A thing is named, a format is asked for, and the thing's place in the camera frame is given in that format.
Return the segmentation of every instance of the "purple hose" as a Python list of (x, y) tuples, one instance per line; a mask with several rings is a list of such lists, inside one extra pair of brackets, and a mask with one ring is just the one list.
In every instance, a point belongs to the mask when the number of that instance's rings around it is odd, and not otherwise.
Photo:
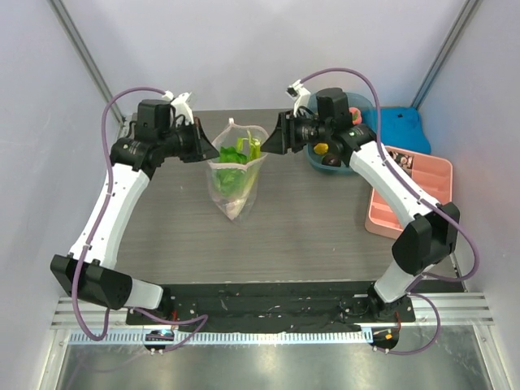
[[(74, 277), (72, 278), (71, 297), (72, 297), (72, 308), (74, 309), (74, 315), (76, 316), (76, 320), (77, 320), (78, 324), (80, 325), (81, 330), (85, 333), (85, 335), (87, 335), (90, 339), (92, 339), (94, 341), (100, 341), (105, 338), (106, 333), (108, 332), (108, 316), (110, 313), (110, 309), (106, 309), (105, 319), (103, 321), (103, 330), (102, 330), (101, 335), (99, 335), (99, 336), (94, 335), (90, 331), (89, 327), (87, 327), (87, 324), (85, 323), (85, 321), (83, 320), (83, 317), (81, 316), (80, 307), (78, 305), (78, 284), (80, 281), (81, 267), (83, 266), (83, 262), (85, 261), (85, 257), (87, 255), (87, 251), (89, 250), (90, 243), (92, 242), (94, 235), (96, 234), (96, 231), (99, 228), (99, 225), (103, 219), (103, 216), (105, 215), (106, 208), (108, 207), (108, 204), (110, 203), (110, 200), (112, 198), (112, 196), (111, 196), (112, 189), (114, 187), (114, 172), (112, 170), (111, 156), (110, 156), (110, 152), (108, 150), (108, 141), (106, 139), (106, 117), (108, 116), (108, 111), (110, 110), (110, 108), (112, 107), (112, 105), (115, 103), (116, 100), (118, 100), (119, 98), (121, 98), (124, 95), (127, 95), (132, 92), (137, 92), (137, 91), (156, 92), (156, 93), (160, 93), (162, 95), (165, 94), (164, 91), (162, 91), (161, 89), (156, 89), (156, 88), (150, 88), (150, 87), (130, 88), (130, 89), (124, 90), (121, 93), (118, 93), (106, 104), (105, 110), (103, 110), (103, 114), (101, 117), (101, 135), (102, 135), (102, 145), (103, 145), (103, 156), (105, 158), (106, 171), (107, 171), (107, 175), (108, 175), (108, 186), (106, 189), (106, 197), (105, 197), (105, 201), (103, 202), (103, 206), (102, 206), (101, 210), (99, 211), (99, 214), (97, 215), (96, 221), (94, 222), (94, 224), (92, 226), (92, 230), (90, 231), (89, 235), (87, 236), (85, 245), (83, 246), (83, 250), (81, 251), (80, 258), (78, 259), (76, 269), (74, 270)], [(199, 325), (199, 327), (197, 327), (197, 329), (190, 336), (188, 336), (186, 339), (181, 341), (179, 344), (176, 344), (172, 348), (168, 349), (171, 351), (179, 348), (181, 345), (186, 343), (186, 341), (191, 339), (193, 337), (193, 335), (196, 332), (198, 332), (207, 321), (207, 315), (202, 315), (200, 317), (191, 319), (189, 321), (180, 321), (177, 323), (177, 322), (173, 322), (173, 321), (162, 320), (158, 317), (154, 317), (152, 314), (145, 312), (143, 309), (136, 309), (136, 311), (151, 317), (154, 321), (157, 321), (159, 323), (169, 324), (169, 325), (189, 325), (189, 324), (202, 320), (201, 325)]]
[[(409, 355), (415, 355), (416, 353), (424, 352), (428, 348), (430, 348), (437, 341), (437, 339), (440, 336), (440, 315), (439, 315), (439, 311), (437, 310), (436, 306), (433, 304), (433, 302), (430, 300), (430, 298), (425, 297), (425, 296), (423, 296), (421, 294), (411, 293), (410, 296), (422, 298), (423, 300), (428, 302), (428, 304), (431, 306), (431, 309), (435, 313), (435, 318), (437, 319), (437, 328), (435, 329), (435, 335), (433, 335), (431, 340), (428, 341), (428, 344), (424, 345), (423, 347), (421, 347), (419, 349), (414, 349), (412, 351), (392, 351), (392, 350), (389, 350), (388, 354), (390, 354), (390, 355), (409, 356)], [(386, 349), (383, 349), (381, 347), (376, 347), (376, 348), (380, 352), (384, 352), (384, 353), (387, 352)]]
[[(384, 156), (384, 150), (383, 150), (383, 144), (381, 143), (381, 105), (379, 104), (379, 98), (377, 96), (377, 93), (375, 92), (374, 85), (368, 80), (363, 74), (361, 74), (358, 71), (354, 71), (353, 69), (348, 69), (346, 67), (329, 67), (328, 69), (323, 69), (322, 71), (317, 71), (315, 73), (312, 73), (308, 75), (307, 77), (304, 77), (300, 80), (300, 82), (303, 84), (306, 81), (315, 78), (316, 76), (320, 76), (324, 73), (329, 72), (345, 72), (350, 73), (352, 75), (355, 75), (362, 79), (366, 85), (368, 85), (368, 88), (372, 92), (372, 96), (374, 97), (374, 103), (375, 103), (375, 110), (377, 114), (377, 126), (376, 126), (376, 134), (377, 134), (377, 149), (379, 151), (379, 155)], [(421, 196), (415, 192), (413, 188), (411, 188), (408, 183), (399, 175), (397, 170), (391, 165), (391, 164), (385, 164), (388, 168), (388, 170), (396, 177), (397, 180), (405, 187), (408, 192), (417, 199), (418, 202), (421, 202), (423, 205), (428, 207), (430, 210), (433, 210), (436, 214), (440, 215), (444, 220), (446, 220), (448, 223), (451, 223), (463, 236), (466, 238), (466, 241), (468, 241), (468, 244), (471, 247), (471, 250), (473, 251), (474, 255), (474, 263), (473, 267), (471, 268), (471, 271), (468, 272), (466, 275), (461, 276), (460, 278), (449, 278), (442, 275), (432, 274), (430, 272), (424, 272), (423, 275), (430, 276), (432, 278), (436, 278), (438, 280), (443, 280), (445, 282), (462, 282), (464, 280), (468, 280), (471, 278), (474, 274), (477, 273), (480, 267), (480, 253), (479, 249), (477, 248), (477, 245), (475, 244), (475, 241), (468, 235), (466, 230), (459, 225), (456, 221), (454, 221), (449, 215), (444, 213), (442, 210), (439, 210), (436, 206), (430, 204), (428, 201), (425, 201), (424, 199), (421, 199)]]

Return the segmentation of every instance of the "purple cable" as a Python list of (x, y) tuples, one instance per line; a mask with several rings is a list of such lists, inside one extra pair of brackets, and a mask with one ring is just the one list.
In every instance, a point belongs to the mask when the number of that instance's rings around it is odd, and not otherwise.
[[(164, 91), (162, 91), (161, 89), (156, 89), (156, 88), (150, 88), (150, 87), (130, 88), (130, 89), (124, 90), (121, 93), (118, 93), (106, 104), (105, 110), (103, 110), (103, 114), (101, 117), (101, 135), (102, 135), (102, 145), (103, 145), (103, 156), (105, 158), (106, 171), (107, 171), (107, 175), (108, 175), (108, 186), (106, 189), (106, 197), (105, 197), (105, 201), (103, 202), (103, 206), (102, 206), (101, 210), (99, 211), (99, 214), (97, 215), (97, 218), (92, 226), (92, 229), (91, 229), (89, 235), (87, 236), (85, 245), (83, 247), (83, 250), (81, 251), (80, 258), (78, 259), (76, 269), (74, 270), (74, 277), (72, 278), (71, 297), (72, 297), (72, 308), (74, 309), (74, 315), (76, 316), (76, 320), (77, 320), (78, 324), (80, 325), (81, 330), (85, 333), (85, 335), (87, 335), (90, 339), (92, 339), (94, 341), (100, 341), (105, 338), (106, 333), (108, 332), (108, 316), (110, 313), (110, 309), (106, 309), (105, 318), (103, 321), (103, 330), (102, 330), (101, 335), (99, 335), (99, 336), (94, 335), (90, 331), (89, 327), (87, 327), (87, 324), (85, 323), (85, 321), (83, 320), (83, 317), (81, 316), (80, 307), (78, 305), (78, 284), (80, 282), (81, 267), (83, 266), (83, 262), (85, 261), (85, 257), (87, 255), (87, 251), (89, 250), (90, 243), (92, 242), (94, 235), (96, 234), (96, 231), (99, 228), (99, 225), (103, 219), (103, 216), (105, 215), (108, 204), (110, 203), (110, 200), (112, 198), (112, 196), (111, 196), (112, 189), (114, 188), (114, 172), (112, 170), (111, 156), (110, 156), (110, 152), (108, 150), (108, 140), (106, 139), (106, 117), (108, 116), (108, 112), (109, 112), (110, 108), (112, 107), (112, 105), (115, 103), (115, 101), (117, 101), (119, 98), (121, 98), (124, 95), (127, 95), (132, 92), (138, 92), (138, 91), (155, 92), (155, 93), (160, 93), (162, 95), (165, 94)], [(201, 319), (203, 320), (201, 325), (199, 325), (199, 327), (197, 327), (197, 329), (190, 336), (186, 337), (186, 339), (181, 341), (179, 344), (174, 345), (173, 348), (169, 348), (168, 351), (177, 349), (180, 346), (182, 346), (183, 344), (185, 344), (186, 341), (190, 340), (193, 337), (193, 335), (195, 333), (197, 333), (202, 328), (202, 326), (204, 326), (204, 324), (207, 321), (207, 315), (202, 315), (200, 317), (193, 318), (188, 321), (174, 322), (174, 321), (166, 321), (166, 320), (162, 320), (158, 317), (154, 317), (152, 314), (147, 313), (143, 309), (136, 309), (136, 311), (151, 317), (154, 321), (157, 321), (159, 323), (165, 323), (168, 325), (189, 325), (191, 323), (200, 321)]]
[[(300, 82), (303, 84), (306, 81), (315, 78), (316, 76), (320, 76), (324, 73), (329, 72), (344, 72), (344, 73), (350, 73), (352, 75), (355, 75), (362, 79), (365, 84), (368, 86), (370, 91), (372, 92), (372, 96), (374, 97), (374, 103), (375, 103), (375, 110), (377, 114), (377, 126), (376, 126), (376, 134), (377, 134), (377, 149), (379, 151), (379, 155), (384, 156), (384, 150), (383, 150), (383, 144), (381, 143), (381, 105), (379, 104), (379, 98), (377, 93), (375, 92), (374, 85), (368, 80), (363, 74), (361, 74), (358, 71), (354, 71), (353, 69), (348, 69), (346, 67), (329, 67), (328, 69), (323, 69), (322, 71), (317, 71), (315, 73), (312, 73), (308, 75), (307, 77), (304, 77), (300, 80)], [(475, 241), (468, 235), (466, 230), (459, 225), (456, 221), (454, 221), (449, 215), (444, 213), (442, 210), (439, 210), (436, 206), (432, 205), (428, 201), (425, 201), (424, 199), (421, 199), (421, 196), (415, 192), (413, 188), (411, 188), (408, 183), (399, 175), (397, 170), (390, 164), (385, 164), (388, 168), (388, 170), (396, 177), (397, 180), (405, 187), (408, 192), (417, 199), (418, 202), (421, 202), (423, 205), (428, 207), (430, 210), (433, 210), (436, 214), (440, 215), (444, 220), (446, 220), (448, 223), (452, 224), (466, 239), (468, 244), (471, 247), (471, 250), (473, 251), (474, 255), (474, 263), (473, 267), (471, 268), (471, 271), (468, 272), (466, 275), (461, 276), (460, 278), (449, 278), (442, 275), (432, 274), (430, 272), (424, 272), (422, 273), (425, 276), (430, 276), (432, 278), (436, 278), (438, 280), (443, 280), (445, 282), (462, 282), (464, 280), (468, 280), (473, 275), (477, 273), (480, 266), (480, 253), (479, 249), (477, 248), (477, 245), (475, 244)]]
[[(410, 296), (412, 297), (418, 297), (418, 298), (422, 298), (423, 300), (425, 300), (426, 302), (428, 302), (428, 304), (431, 306), (431, 309), (433, 310), (433, 312), (435, 313), (435, 318), (437, 319), (437, 328), (435, 329), (435, 335), (433, 335), (433, 337), (431, 338), (430, 341), (428, 341), (428, 344), (424, 345), (423, 347), (419, 348), (419, 349), (414, 349), (412, 351), (392, 351), (392, 350), (389, 350), (388, 351), (388, 354), (390, 355), (398, 355), (398, 356), (409, 356), (409, 355), (415, 355), (416, 353), (421, 353), (421, 352), (424, 352), (426, 351), (428, 348), (430, 348), (436, 341), (437, 339), (439, 338), (440, 336), (440, 315), (439, 315), (439, 311), (437, 310), (436, 306), (433, 304), (433, 302), (430, 300), (430, 298), (428, 297), (425, 297), (421, 294), (415, 294), (415, 293), (411, 293), (409, 294)], [(383, 352), (383, 353), (386, 353), (386, 349), (384, 348), (381, 348), (381, 347), (376, 347), (378, 351), (380, 352)]]

